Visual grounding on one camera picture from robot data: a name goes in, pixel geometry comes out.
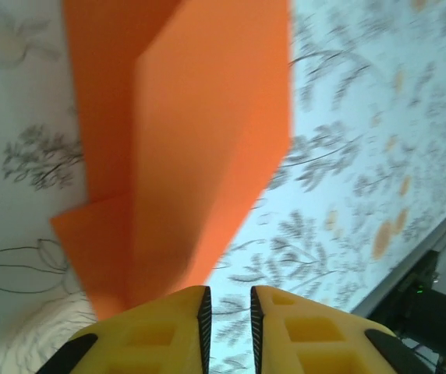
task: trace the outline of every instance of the orange paper fold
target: orange paper fold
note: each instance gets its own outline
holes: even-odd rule
[[[92,204],[53,224],[99,317],[204,283],[272,176],[287,14],[286,0],[65,2]]]

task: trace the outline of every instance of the black rubber edge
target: black rubber edge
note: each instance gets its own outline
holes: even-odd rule
[[[256,374],[261,374],[263,363],[263,318],[260,297],[256,287],[251,287],[251,331],[253,333],[254,366]]]
[[[97,335],[87,333],[68,341],[37,371],[37,374],[71,374],[97,340]]]
[[[433,374],[397,337],[374,329],[366,330],[365,336],[398,374]]]
[[[206,287],[202,300],[200,301],[199,312],[197,313],[199,321],[199,342],[200,342],[200,360],[202,364],[202,373],[209,374],[209,358],[211,351],[211,289]]]

